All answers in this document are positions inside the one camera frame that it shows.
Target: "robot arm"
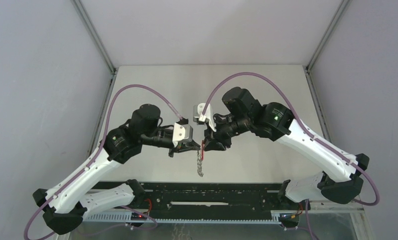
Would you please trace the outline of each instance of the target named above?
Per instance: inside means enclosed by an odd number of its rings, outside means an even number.
[[[204,151],[225,151],[231,147],[232,137],[251,131],[258,137],[298,151],[323,169],[322,173],[307,179],[285,181],[280,195],[297,203],[305,199],[329,199],[346,204],[360,193],[363,180],[359,177],[360,172],[350,164],[355,163],[366,170],[369,162],[366,155],[347,153],[305,125],[315,135],[314,138],[309,138],[299,126],[298,121],[301,120],[295,119],[290,109],[277,102],[261,105],[247,89],[235,87],[224,94],[222,101],[230,114],[216,113],[211,116],[211,108],[202,114],[204,103],[195,106],[194,121],[208,126],[205,130]],[[343,153],[351,162],[346,163],[315,141],[315,138]]]
[[[187,119],[182,119],[171,126],[160,126],[162,118],[157,106],[144,104],[133,112],[131,119],[118,128],[109,131],[103,150],[92,165],[87,163],[99,148],[88,157],[73,173],[56,186],[45,190],[38,189],[33,197],[38,206],[47,199],[53,200],[43,209],[43,219],[57,234],[74,230],[83,219],[91,215],[118,206],[140,205],[144,201],[144,190],[137,180],[128,180],[124,184],[97,193],[87,192],[102,177],[126,163],[131,157],[141,153],[143,145],[169,149],[169,156],[174,153],[200,149],[193,141],[193,128]],[[60,194],[55,195],[63,185],[78,174],[84,172],[71,182]]]

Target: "gray wall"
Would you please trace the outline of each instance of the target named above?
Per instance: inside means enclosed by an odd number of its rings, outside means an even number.
[[[110,73],[68,0],[0,0],[0,239],[87,156]],[[50,230],[41,217],[32,239]]]
[[[377,239],[398,239],[398,0],[355,0],[312,70],[333,142],[371,161]],[[364,200],[374,199],[369,184]]]

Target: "chain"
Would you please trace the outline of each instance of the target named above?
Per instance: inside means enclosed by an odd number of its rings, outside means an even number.
[[[203,148],[203,144],[201,146],[201,149],[197,151],[197,174],[199,174],[200,177],[203,177],[202,173],[202,154],[201,150]]]

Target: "white tabletop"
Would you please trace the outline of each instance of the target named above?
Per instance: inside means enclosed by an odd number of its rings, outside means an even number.
[[[204,103],[213,88],[226,77],[238,72],[255,72],[271,79],[288,97],[300,118],[322,135],[308,83],[301,65],[173,65],[121,66],[118,70],[112,97],[123,86],[142,84],[164,95],[175,108],[188,118],[194,128],[193,138],[200,143],[205,126],[192,120],[193,106]],[[239,86],[246,88],[261,104],[285,102],[265,81],[240,76],[222,86],[211,101],[214,113],[228,114],[221,102],[222,95]],[[178,118],[157,96],[140,88],[130,88],[120,94],[110,117],[109,129],[131,118],[142,104],[154,104],[161,109],[163,125],[171,125]],[[143,182],[204,182],[204,183],[281,183],[300,179],[321,171],[294,150],[247,132],[232,138],[227,151],[205,152],[203,177],[197,174],[197,152],[175,153],[168,157],[168,149],[143,146],[142,152],[122,167],[104,177],[103,181]]]

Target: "gray floor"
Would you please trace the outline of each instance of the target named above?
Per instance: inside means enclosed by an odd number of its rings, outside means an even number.
[[[310,215],[312,230],[320,240],[356,240],[349,214]],[[83,223],[82,233],[95,233],[114,223]],[[301,216],[300,227],[306,227]],[[100,235],[84,237],[74,231],[70,240],[311,240],[303,230],[284,232],[278,225],[268,224],[160,224],[151,231],[117,227]]]

